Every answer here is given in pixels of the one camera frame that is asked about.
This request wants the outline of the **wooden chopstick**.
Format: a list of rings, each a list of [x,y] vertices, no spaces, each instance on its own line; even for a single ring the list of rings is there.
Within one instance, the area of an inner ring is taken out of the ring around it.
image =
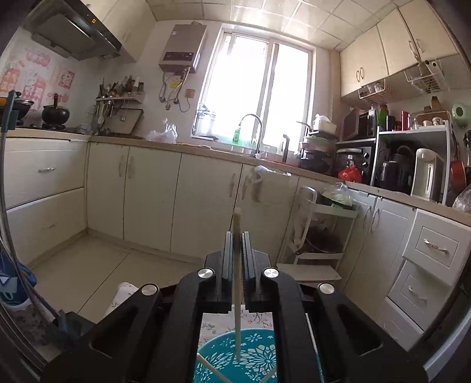
[[[235,359],[240,362],[241,357],[241,304],[242,304],[242,257],[241,257],[241,215],[242,211],[236,207],[233,212],[233,299],[234,299],[234,319],[235,319]]]

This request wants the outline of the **lower kitchen cabinets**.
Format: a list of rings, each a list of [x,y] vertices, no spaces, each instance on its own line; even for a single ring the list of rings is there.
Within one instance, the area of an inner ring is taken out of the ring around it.
[[[248,164],[158,150],[87,143],[85,230],[171,255],[204,258],[223,246],[234,207],[259,250],[276,258],[298,177]]]

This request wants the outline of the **kitchen faucet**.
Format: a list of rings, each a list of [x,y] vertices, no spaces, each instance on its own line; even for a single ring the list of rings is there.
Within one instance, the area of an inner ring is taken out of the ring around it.
[[[261,151],[261,142],[263,141],[263,136],[265,133],[263,122],[256,113],[248,113],[240,119],[240,128],[242,127],[243,121],[247,117],[253,117],[255,119],[255,123],[252,129],[250,140],[247,141],[246,148],[250,150],[249,156],[251,158],[259,158],[259,154]]]

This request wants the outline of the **teal perforated plastic basket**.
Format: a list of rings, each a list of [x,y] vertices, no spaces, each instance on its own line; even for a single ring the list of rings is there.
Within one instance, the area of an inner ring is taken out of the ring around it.
[[[236,360],[235,333],[221,334],[199,348],[199,353],[231,382],[277,382],[275,333],[268,329],[241,330],[241,357]],[[195,362],[194,382],[222,382]]]

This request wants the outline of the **chopstick lying in basket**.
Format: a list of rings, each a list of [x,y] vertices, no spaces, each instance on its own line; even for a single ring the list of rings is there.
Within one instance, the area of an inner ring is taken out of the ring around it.
[[[211,363],[209,363],[206,358],[200,353],[196,354],[196,360],[198,361],[198,363],[202,364],[206,369],[211,371],[215,376],[217,376],[220,381],[224,383],[231,383],[231,381],[227,377],[220,373],[220,371],[217,370]]]

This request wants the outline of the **white shelf trolley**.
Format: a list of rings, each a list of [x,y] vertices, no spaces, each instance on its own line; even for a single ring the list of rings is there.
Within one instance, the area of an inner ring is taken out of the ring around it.
[[[300,187],[276,267],[309,286],[341,281],[339,266],[358,214],[343,183],[324,191]]]

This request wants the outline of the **white fridge side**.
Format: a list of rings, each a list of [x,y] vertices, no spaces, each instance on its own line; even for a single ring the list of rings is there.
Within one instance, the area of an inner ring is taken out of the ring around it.
[[[446,381],[446,373],[462,371],[470,360],[470,310],[459,322],[445,343],[428,359],[424,368],[429,382]]]

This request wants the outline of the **blue white bag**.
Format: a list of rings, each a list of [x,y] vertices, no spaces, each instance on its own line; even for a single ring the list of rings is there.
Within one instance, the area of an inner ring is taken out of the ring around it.
[[[1,303],[12,312],[25,311],[32,306],[28,294],[9,256],[1,253]]]

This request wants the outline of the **black toaster oven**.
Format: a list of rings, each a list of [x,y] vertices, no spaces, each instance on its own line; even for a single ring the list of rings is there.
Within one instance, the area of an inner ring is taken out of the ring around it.
[[[369,184],[374,165],[374,149],[370,146],[339,148],[335,153],[334,174],[354,164],[361,175],[361,182]]]

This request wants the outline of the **white electric kettle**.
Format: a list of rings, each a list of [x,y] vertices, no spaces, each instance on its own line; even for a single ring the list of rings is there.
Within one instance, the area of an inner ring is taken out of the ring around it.
[[[445,182],[445,158],[428,148],[416,151],[411,196],[441,203]]]

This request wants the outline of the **white plastic bag on counter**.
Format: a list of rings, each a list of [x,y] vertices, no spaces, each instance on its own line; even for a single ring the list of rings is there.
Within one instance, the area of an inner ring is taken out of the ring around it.
[[[162,120],[163,131],[157,132],[157,130],[151,130],[146,135],[146,141],[158,142],[158,143],[176,143],[178,132],[175,124],[170,124],[168,119]]]

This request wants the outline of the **green dish soap bottle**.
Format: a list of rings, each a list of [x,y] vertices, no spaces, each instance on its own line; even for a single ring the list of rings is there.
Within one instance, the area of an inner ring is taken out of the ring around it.
[[[232,143],[234,144],[240,143],[240,130],[241,130],[241,124],[238,124],[236,130],[234,131],[234,135],[232,137]]]

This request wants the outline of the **white storage shelf unit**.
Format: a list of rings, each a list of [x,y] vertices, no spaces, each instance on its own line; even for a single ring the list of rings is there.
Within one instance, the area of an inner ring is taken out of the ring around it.
[[[376,135],[374,165],[370,184],[392,192],[411,196],[416,151],[428,148],[445,158],[445,205],[451,193],[451,162],[457,150],[452,142],[453,130],[445,120],[441,125],[431,125],[407,131],[379,131]]]

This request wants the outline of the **black wok on stove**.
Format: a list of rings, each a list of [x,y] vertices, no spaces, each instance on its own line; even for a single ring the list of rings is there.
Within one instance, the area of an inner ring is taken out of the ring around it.
[[[0,97],[0,116],[3,115],[6,107],[7,98]],[[18,111],[18,119],[23,120],[30,108],[34,105],[32,100],[16,97],[13,102],[12,110]]]

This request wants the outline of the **wall utensil rack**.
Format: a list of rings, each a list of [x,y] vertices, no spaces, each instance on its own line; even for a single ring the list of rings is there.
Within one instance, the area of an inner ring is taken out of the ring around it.
[[[105,83],[102,79],[92,114],[92,132],[99,136],[131,136],[144,116],[141,107],[145,84],[132,75],[121,81]]]

